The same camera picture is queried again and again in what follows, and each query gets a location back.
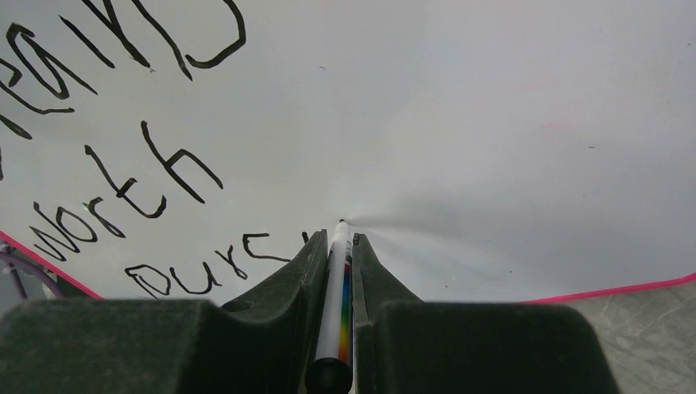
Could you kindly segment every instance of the white surface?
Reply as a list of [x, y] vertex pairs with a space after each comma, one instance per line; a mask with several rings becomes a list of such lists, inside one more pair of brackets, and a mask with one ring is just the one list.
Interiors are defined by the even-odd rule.
[[[252, 250], [289, 259], [302, 231], [339, 218], [426, 299], [527, 300], [694, 271], [696, 2], [237, 4], [248, 42], [213, 69], [189, 67], [190, 81], [128, 2], [116, 12], [153, 72], [77, 0], [4, 2], [0, 28], [32, 29], [98, 96], [68, 78], [71, 97], [54, 98], [0, 44], [24, 74], [14, 91], [76, 110], [41, 116], [0, 92], [0, 113], [34, 137], [0, 128], [0, 229], [36, 250], [29, 226], [58, 235], [33, 201], [51, 218], [58, 205], [79, 213], [98, 242], [48, 261], [106, 297], [148, 297], [124, 273], [141, 263], [202, 290], [206, 261], [221, 284], [208, 296], [229, 300], [282, 266], [250, 258], [244, 233], [270, 233]], [[184, 54], [207, 59], [236, 38], [221, 0], [144, 5]], [[224, 189], [184, 158], [175, 169], [206, 204], [191, 198], [150, 153], [143, 120], [165, 158], [189, 150]], [[85, 144], [118, 185], [137, 178], [128, 195], [143, 210], [166, 195], [163, 215], [117, 199]], [[83, 210], [97, 196], [125, 240]], [[214, 253], [230, 243], [246, 281]]]

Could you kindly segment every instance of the marker barrel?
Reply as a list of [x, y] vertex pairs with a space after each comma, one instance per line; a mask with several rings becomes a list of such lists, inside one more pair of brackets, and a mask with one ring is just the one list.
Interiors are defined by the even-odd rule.
[[353, 384], [352, 250], [350, 227], [340, 222], [328, 255], [316, 351], [304, 377], [309, 394], [346, 394]]

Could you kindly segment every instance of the pink whiteboard edge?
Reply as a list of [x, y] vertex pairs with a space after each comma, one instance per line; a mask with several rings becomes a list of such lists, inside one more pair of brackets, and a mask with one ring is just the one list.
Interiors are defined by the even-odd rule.
[[[26, 246], [15, 241], [14, 239], [12, 239], [10, 236], [8, 236], [7, 234], [5, 234], [2, 231], [0, 231], [0, 239], [6, 241], [10, 245], [21, 250], [22, 253], [31, 257], [34, 261], [42, 264], [44, 267], [55, 272], [57, 275], [60, 275], [63, 279], [70, 282], [73, 286], [77, 287], [78, 289], [82, 290], [88, 296], [90, 296], [92, 298], [99, 299], [99, 300], [102, 299], [102, 297], [99, 294], [90, 290], [87, 286], [78, 282], [75, 278], [71, 277], [70, 275], [68, 275], [68, 274], [64, 273], [63, 271], [61, 271], [60, 269], [56, 268], [56, 266], [54, 266], [53, 264], [46, 261], [46, 259], [39, 256], [38, 254], [36, 254], [35, 252], [30, 250]], [[689, 283], [689, 282], [693, 282], [693, 281], [696, 281], [696, 273], [692, 273], [692, 274], [687, 275], [685, 277], [678, 277], [676, 279], [670, 279], [667, 281], [641, 283], [638, 285], [614, 287], [611, 289], [586, 291], [586, 292], [582, 292], [582, 293], [559, 295], [556, 297], [540, 298], [537, 300], [527, 300], [527, 301], [523, 301], [523, 302], [524, 303], [535, 303], [535, 304], [550, 304], [550, 303], [555, 303], [555, 302], [569, 302], [569, 301], [582, 300], [584, 298], [610, 296], [612, 294], [630, 293], [633, 291], [654, 290], [654, 289], [659, 289], [662, 287], [684, 285], [685, 283]]]
[[5, 234], [4, 232], [0, 231], [0, 239], [3, 241], [7, 242], [8, 244], [16, 247], [19, 249], [22, 253], [26, 254], [27, 256], [31, 257], [34, 261], [37, 263], [42, 264], [44, 267], [50, 269], [51, 271], [55, 272], [57, 275], [60, 275], [63, 279], [66, 281], [70, 282], [72, 286], [77, 287], [78, 289], [82, 290], [87, 296], [90, 296], [92, 298], [96, 298], [98, 300], [101, 300], [102, 297], [95, 293], [94, 291], [90, 290], [87, 286], [83, 285], [82, 283], [78, 282], [75, 278], [71, 277], [70, 275], [64, 273], [62, 270], [56, 268], [55, 265], [49, 263], [44, 259], [43, 257], [39, 256], [26, 246], [22, 245], [21, 243], [15, 241], [12, 239], [9, 235]]
[[678, 277], [676, 279], [670, 279], [667, 281], [641, 283], [638, 285], [614, 287], [611, 289], [586, 291], [583, 293], [575, 293], [575, 294], [569, 294], [569, 295], [559, 295], [557, 297], [548, 297], [548, 298], [540, 298], [538, 300], [524, 301], [524, 303], [544, 304], [544, 303], [554, 303], [554, 302], [569, 302], [569, 301], [582, 300], [585, 298], [611, 296], [613, 294], [630, 293], [633, 291], [655, 290], [655, 289], [660, 289], [663, 287], [684, 285], [686, 283], [693, 282], [693, 281], [696, 281], [696, 273], [692, 273], [692, 274], [687, 275], [685, 277]]

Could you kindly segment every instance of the black marker writing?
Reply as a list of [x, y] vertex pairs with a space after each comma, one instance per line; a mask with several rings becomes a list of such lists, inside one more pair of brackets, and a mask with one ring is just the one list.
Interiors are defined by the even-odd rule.
[[[17, 46], [16, 38], [17, 35], [21, 36], [23, 40], [34, 50], [34, 53], [36, 53], [36, 56], [41, 59], [41, 62], [51, 71], [51, 74], [53, 74], [53, 78], [56, 79], [58, 82], [58, 88], [60, 90], [55, 90], [51, 85], [46, 82], [46, 80], [36, 71], [34, 66], [29, 63], [28, 60], [26, 60], [26, 57], [24, 56], [24, 53], [19, 49]], [[15, 55], [21, 60], [22, 63], [26, 66], [26, 68], [29, 69], [32, 75], [34, 75], [34, 78], [44, 87], [46, 90], [51, 92], [54, 96], [57, 98], [64, 100], [70, 97], [70, 92], [67, 89], [66, 83], [64, 79], [61, 77], [60, 73], [58, 73], [58, 70], [56, 67], [58, 67], [60, 70], [62, 70], [64, 73], [68, 74], [73, 80], [75, 80], [78, 84], [82, 85], [84, 88], [89, 90], [90, 92], [97, 94], [97, 91], [92, 89], [87, 82], [84, 82], [77, 74], [72, 72], [69, 68], [67, 68], [63, 63], [61, 63], [58, 59], [56, 59], [52, 54], [48, 53], [44, 48], [41, 47], [41, 45], [38, 45], [34, 40], [34, 32], [25, 28], [22, 25], [18, 25], [17, 23], [13, 23], [10, 25], [10, 29], [7, 30], [7, 42], [10, 44], [10, 47], [12, 50], [15, 52]]]
[[159, 206], [157, 207], [157, 210], [154, 213], [145, 213], [139, 206], [135, 205], [133, 200], [128, 198], [126, 195], [126, 192], [130, 189], [133, 184], [137, 182], [135, 178], [129, 178], [126, 183], [123, 184], [120, 188], [116, 186], [116, 184], [113, 182], [111, 176], [109, 176], [107, 169], [104, 167], [102, 164], [102, 161], [99, 159], [97, 154], [92, 150], [92, 148], [89, 145], [85, 145], [85, 154], [90, 156], [94, 162], [97, 164], [97, 167], [99, 167], [99, 171], [102, 172], [102, 175], [104, 175], [104, 178], [106, 178], [108, 184], [116, 191], [116, 197], [119, 199], [124, 199], [135, 211], [137, 211], [139, 214], [145, 216], [148, 219], [154, 219], [154, 218], [159, 218], [162, 216], [162, 213], [164, 212], [164, 209], [167, 208], [167, 198], [163, 195], [162, 198], [160, 199]]
[[[145, 278], [143, 277], [143, 274], [146, 270], [150, 271], [154, 274], [159, 275], [160, 278], [164, 278], [164, 281], [165, 281], [164, 290], [158, 289], [157, 287], [153, 286], [150, 282], [145, 280]], [[153, 298], [157, 298], [157, 296], [155, 294], [153, 294], [152, 291], [154, 291], [162, 296], [169, 296], [169, 291], [170, 291], [170, 289], [172, 289], [172, 281], [169, 279], [169, 277], [167, 275], [159, 272], [156, 268], [152, 268], [146, 264], [141, 264], [141, 265], [136, 265], [134, 267], [126, 268], [124, 271], [126, 272], [126, 275], [133, 278], [135, 283], [137, 283], [138, 286], [140, 286], [143, 290], [147, 291], [148, 294], [150, 294]]]
[[215, 277], [213, 276], [213, 273], [210, 271], [210, 267], [208, 266], [208, 263], [203, 261], [203, 269], [205, 270], [206, 278], [208, 279], [208, 285], [205, 287], [205, 290], [202, 291], [192, 291], [189, 290], [186, 286], [184, 286], [183, 283], [179, 280], [179, 277], [176, 276], [176, 271], [174, 271], [174, 267], [169, 268], [169, 273], [172, 275], [176, 283], [181, 286], [182, 289], [184, 289], [185, 292], [189, 294], [208, 294], [212, 289], [213, 285], [214, 286], [222, 286], [218, 281], [215, 280]]
[[181, 56], [181, 51], [179, 50], [179, 47], [176, 46], [176, 43], [172, 39], [172, 37], [169, 36], [167, 31], [148, 13], [148, 10], [143, 7], [143, 4], [140, 2], [140, 0], [131, 0], [133, 4], [135, 4], [135, 8], [140, 11], [140, 15], [145, 18], [147, 22], [149, 22], [150, 25], [159, 33], [159, 35], [162, 36], [162, 38], [167, 41], [167, 44], [169, 44], [169, 48], [172, 49], [172, 52], [174, 52], [174, 58], [176, 59], [176, 63], [179, 64], [179, 68], [181, 69], [181, 72], [184, 73], [186, 78], [189, 80], [193, 80], [193, 76], [191, 76], [190, 71], [186, 68], [186, 63], [184, 62], [184, 58]]
[[198, 166], [205, 171], [208, 176], [210, 176], [213, 181], [217, 184], [217, 187], [222, 189], [222, 182], [220, 181], [220, 178], [218, 178], [217, 175], [215, 175], [212, 171], [210, 171], [210, 168], [206, 166], [203, 162], [200, 161], [199, 158], [197, 158], [194, 154], [191, 152], [184, 150], [184, 149], [179, 149], [174, 153], [168, 160], [164, 160], [161, 154], [159, 154], [159, 151], [157, 151], [157, 148], [154, 146], [154, 143], [152, 139], [150, 139], [150, 132], [148, 130], [148, 122], [142, 121], [140, 123], [140, 127], [143, 129], [143, 137], [145, 138], [145, 142], [147, 142], [150, 150], [154, 154], [154, 157], [157, 158], [157, 160], [164, 166], [164, 170], [167, 171], [167, 174], [174, 178], [174, 181], [179, 184], [186, 192], [191, 195], [196, 201], [198, 201], [201, 204], [205, 204], [205, 200], [203, 200], [198, 193], [196, 193], [191, 186], [189, 186], [181, 177], [174, 172], [174, 169], [172, 168], [176, 162], [179, 161], [180, 158], [183, 158], [186, 156], [187, 158], [190, 158], [194, 163], [198, 164]]
[[97, 197], [95, 199], [92, 199], [89, 204], [83, 204], [85, 208], [89, 211], [89, 213], [92, 214], [97, 220], [99, 220], [100, 223], [104, 226], [104, 228], [107, 229], [110, 233], [112, 233], [114, 236], [117, 236], [119, 238], [126, 238], [126, 234], [123, 233], [123, 231], [119, 230], [118, 227], [112, 225], [107, 219], [102, 218], [96, 210], [96, 205], [101, 203], [103, 199], [101, 197]]
[[0, 64], [8, 68], [10, 71], [12, 71], [12, 77], [10, 78], [10, 81], [8, 82], [7, 85], [5, 85], [4, 82], [0, 81], [0, 89], [4, 90], [5, 93], [9, 94], [13, 99], [15, 99], [18, 103], [22, 104], [29, 110], [38, 113], [39, 115], [46, 115], [47, 113], [54, 113], [54, 112], [63, 112], [63, 113], [70, 113], [74, 112], [75, 110], [72, 108], [60, 108], [60, 109], [40, 109], [36, 108], [35, 106], [29, 104], [26, 100], [24, 100], [22, 97], [19, 96], [19, 94], [15, 93], [12, 91], [12, 87], [17, 85], [17, 82], [22, 77], [21, 71], [7, 62], [5, 59], [0, 57]]
[[[0, 122], [2, 122], [3, 125], [5, 125], [8, 129], [10, 129], [11, 132], [15, 133], [17, 136], [20, 136], [25, 140], [31, 140], [31, 134], [29, 134], [26, 130], [21, 128], [15, 122], [4, 117], [2, 114], [0, 114]], [[2, 181], [2, 179], [4, 178], [5, 176], [2, 173], [2, 146], [0, 146], [0, 181]]]
[[235, 274], [246, 280], [247, 277], [249, 277], [244, 271], [242, 271], [239, 267], [236, 266], [235, 262], [232, 261], [232, 251], [234, 250], [234, 247], [230, 245], [229, 249], [227, 249], [227, 257], [223, 256], [222, 253], [219, 251], [215, 250], [215, 253], [220, 256], [221, 259], [225, 260], [228, 264], [232, 266], [232, 269], [235, 270]]
[[194, 59], [191, 55], [186, 55], [186, 60], [189, 61], [189, 64], [191, 66], [197, 67], [197, 68], [213, 68], [220, 64], [223, 60], [227, 59], [228, 56], [232, 55], [234, 52], [237, 51], [237, 49], [241, 48], [246, 44], [246, 28], [244, 26], [244, 17], [241, 15], [241, 11], [233, 2], [232, 0], [223, 0], [225, 4], [230, 8], [230, 11], [232, 11], [232, 15], [235, 17], [235, 21], [237, 24], [237, 31], [239, 32], [239, 38], [232, 44], [230, 44], [227, 48], [224, 48], [220, 53], [215, 55], [212, 59], [201, 62], [199, 60]]
[[[65, 227], [65, 225], [63, 224], [63, 214], [64, 214], [64, 213], [67, 213], [68, 216], [70, 216], [71, 218], [74, 218], [75, 220], [77, 220], [78, 222], [80, 222], [80, 224], [81, 224], [84, 228], [86, 228], [87, 230], [89, 230], [89, 238], [80, 238], [80, 237], [76, 236], [75, 234], [73, 234], [70, 230], [68, 230], [68, 229]], [[94, 229], [93, 229], [89, 224], [87, 224], [87, 222], [85, 222], [82, 218], [80, 218], [79, 216], [75, 215], [74, 213], [68, 211], [67, 209], [65, 209], [65, 208], [63, 208], [63, 207], [58, 207], [58, 210], [56, 211], [56, 223], [58, 223], [58, 226], [60, 226], [61, 229], [62, 229], [68, 236], [71, 236], [71, 237], [75, 238], [75, 239], [78, 240], [78, 241], [82, 241], [82, 242], [96, 242], [96, 241], [97, 241], [97, 233], [94, 232]]]
[[64, 17], [60, 16], [61, 21], [67, 26], [68, 29], [70, 29], [80, 41], [82, 41], [83, 44], [89, 48], [90, 51], [94, 54], [94, 56], [98, 57], [99, 60], [102, 61], [102, 63], [106, 64], [109, 68], [116, 68], [114, 66], [113, 62], [110, 61], [104, 54], [97, 48], [94, 44], [92, 44], [91, 41], [80, 31], [80, 29], [77, 28], [77, 26], [73, 25], [72, 22], [69, 20], [65, 19]]
[[241, 237], [241, 242], [244, 245], [244, 251], [250, 256], [255, 259], [270, 259], [270, 260], [277, 260], [277, 261], [282, 261], [283, 263], [287, 263], [290, 260], [289, 259], [282, 259], [280, 257], [275, 257], [275, 256], [258, 256], [254, 254], [250, 249], [249, 249], [249, 238], [263, 238], [269, 236], [268, 233], [264, 232], [263, 234], [244, 234]]
[[128, 38], [126, 38], [126, 35], [123, 33], [121, 23], [118, 22], [118, 18], [113, 10], [111, 0], [103, 0], [104, 8], [107, 12], [106, 16], [100, 10], [98, 10], [90, 0], [82, 0], [82, 2], [96, 17], [99, 18], [100, 21], [102, 21], [102, 23], [104, 23], [105, 26], [107, 26], [107, 29], [111, 30], [113, 35], [115, 35], [116, 38], [121, 41], [121, 45], [123, 45], [123, 48], [125, 48], [126, 51], [128, 51], [128, 53], [133, 57], [133, 60], [145, 67], [150, 68], [150, 63], [147, 61], [147, 59], [145, 59], [145, 56], [143, 56], [143, 54], [140, 53], [140, 51], [138, 51], [138, 49], [135, 48], [130, 41], [128, 41]]
[[56, 254], [52, 254], [51, 252], [47, 251], [46, 249], [42, 248], [41, 246], [34, 244], [34, 246], [37, 249], [43, 251], [45, 254], [48, 254], [49, 256], [53, 257], [54, 259], [57, 259], [60, 261], [66, 261], [65, 255], [63, 255], [63, 253], [61, 253], [58, 249], [56, 249], [55, 246], [51, 245], [48, 241], [46, 241], [46, 238], [48, 238], [48, 239], [53, 240], [53, 242], [56, 242], [60, 246], [68, 249], [69, 251], [71, 251], [73, 253], [80, 253], [80, 248], [77, 247], [75, 242], [73, 242], [70, 239], [70, 237], [67, 236], [67, 234], [58, 225], [56, 225], [56, 223], [51, 222], [51, 219], [46, 217], [46, 215], [44, 215], [44, 213], [41, 212], [41, 209], [39, 207], [39, 203], [37, 203], [36, 201], [34, 201], [34, 211], [36, 211], [41, 216], [41, 218], [43, 218], [46, 222], [48, 222], [51, 226], [53, 226], [53, 228], [55, 228], [58, 232], [60, 232], [61, 235], [63, 236], [63, 238], [65, 238], [66, 241], [69, 243], [69, 245], [67, 245], [67, 244], [63, 243], [62, 241], [57, 240], [54, 236], [49, 235], [47, 232], [45, 232], [43, 230], [39, 230], [38, 228], [36, 228], [34, 226], [29, 226], [31, 231], [33, 231], [34, 234], [38, 238], [40, 238], [44, 242], [44, 244], [46, 244], [49, 248], [51, 248]]

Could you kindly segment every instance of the gray floor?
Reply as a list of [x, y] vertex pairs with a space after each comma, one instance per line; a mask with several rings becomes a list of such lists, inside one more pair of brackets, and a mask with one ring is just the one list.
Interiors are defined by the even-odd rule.
[[594, 326], [624, 393], [696, 393], [696, 282], [568, 305]]

